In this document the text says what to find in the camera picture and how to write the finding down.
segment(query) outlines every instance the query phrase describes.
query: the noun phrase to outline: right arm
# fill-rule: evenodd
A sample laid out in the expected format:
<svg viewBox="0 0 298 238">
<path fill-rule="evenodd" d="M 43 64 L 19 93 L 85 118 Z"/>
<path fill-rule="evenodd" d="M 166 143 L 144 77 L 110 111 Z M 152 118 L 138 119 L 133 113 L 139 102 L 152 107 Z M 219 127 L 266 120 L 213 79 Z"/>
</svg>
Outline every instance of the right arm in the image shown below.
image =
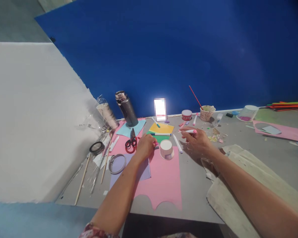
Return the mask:
<svg viewBox="0 0 298 238">
<path fill-rule="evenodd" d="M 263 237 L 298 237 L 298 214 L 279 196 L 258 182 L 216 149 L 203 130 L 182 137 L 214 164 L 223 176 L 243 210 Z"/>
</svg>

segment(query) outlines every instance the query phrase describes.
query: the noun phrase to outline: yellow paper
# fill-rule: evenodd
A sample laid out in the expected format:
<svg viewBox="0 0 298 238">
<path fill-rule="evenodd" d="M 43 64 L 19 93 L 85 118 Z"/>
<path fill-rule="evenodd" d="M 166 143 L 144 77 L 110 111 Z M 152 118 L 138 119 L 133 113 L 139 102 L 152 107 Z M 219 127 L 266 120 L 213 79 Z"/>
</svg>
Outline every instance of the yellow paper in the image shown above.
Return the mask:
<svg viewBox="0 0 298 238">
<path fill-rule="evenodd" d="M 172 133 L 174 126 L 169 126 L 162 123 L 158 123 L 158 124 L 160 128 L 154 123 L 149 130 L 154 133 Z"/>
</svg>

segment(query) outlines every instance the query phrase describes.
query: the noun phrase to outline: left hand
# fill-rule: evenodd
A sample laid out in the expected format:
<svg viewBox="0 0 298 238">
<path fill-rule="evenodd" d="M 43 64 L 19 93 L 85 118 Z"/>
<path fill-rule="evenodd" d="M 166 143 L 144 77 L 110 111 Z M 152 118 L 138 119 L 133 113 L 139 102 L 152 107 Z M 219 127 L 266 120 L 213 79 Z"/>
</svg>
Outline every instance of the left hand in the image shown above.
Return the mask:
<svg viewBox="0 0 298 238">
<path fill-rule="evenodd" d="M 153 152 L 156 146 L 156 142 L 157 142 L 157 139 L 154 138 L 152 135 L 150 134 L 143 135 L 137 144 L 135 157 L 137 159 L 140 159 L 141 162 L 147 159 L 150 156 L 150 154 Z"/>
</svg>

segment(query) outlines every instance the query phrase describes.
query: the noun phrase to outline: hand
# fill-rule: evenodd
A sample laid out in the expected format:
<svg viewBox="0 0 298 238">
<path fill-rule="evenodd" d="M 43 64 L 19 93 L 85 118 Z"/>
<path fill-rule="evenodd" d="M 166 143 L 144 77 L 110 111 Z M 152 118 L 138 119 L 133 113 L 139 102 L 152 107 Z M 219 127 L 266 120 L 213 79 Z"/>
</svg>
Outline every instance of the hand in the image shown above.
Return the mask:
<svg viewBox="0 0 298 238">
<path fill-rule="evenodd" d="M 156 146 L 157 139 L 152 135 L 143 135 L 138 144 L 135 157 L 140 159 L 141 162 L 150 156 Z"/>
<path fill-rule="evenodd" d="M 189 134 L 186 132 L 187 130 L 196 130 L 197 133 Z M 180 131 L 182 138 L 186 138 L 186 142 L 189 142 L 197 152 L 208 155 L 216 150 L 203 130 L 194 127 L 183 127 Z"/>
</svg>

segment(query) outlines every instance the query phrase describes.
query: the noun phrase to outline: purple paper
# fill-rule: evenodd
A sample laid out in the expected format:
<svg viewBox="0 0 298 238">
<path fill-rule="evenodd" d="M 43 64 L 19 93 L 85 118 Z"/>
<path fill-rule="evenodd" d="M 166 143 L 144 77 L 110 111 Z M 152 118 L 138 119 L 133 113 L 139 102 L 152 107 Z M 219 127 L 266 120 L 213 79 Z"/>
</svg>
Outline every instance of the purple paper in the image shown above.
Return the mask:
<svg viewBox="0 0 298 238">
<path fill-rule="evenodd" d="M 126 160 L 127 160 L 127 162 L 126 162 L 126 166 L 127 166 L 129 161 L 131 160 L 133 154 L 124 154 L 124 156 L 126 157 Z M 114 160 L 114 163 L 113 163 L 113 166 L 112 166 L 112 171 L 113 172 L 119 171 L 123 167 L 124 161 L 125 161 L 125 159 L 124 159 L 123 156 L 117 157 Z M 117 179 L 119 178 L 121 173 L 116 174 L 116 175 L 112 174 L 112 177 L 110 179 L 109 189 L 112 188 L 112 186 L 115 184 L 115 182 L 117 181 Z M 145 180 L 145 179 L 149 179 L 149 178 L 151 178 L 149 159 L 146 159 L 139 167 L 136 181 L 138 181 L 138 180 L 141 181 L 141 180 Z"/>
</svg>

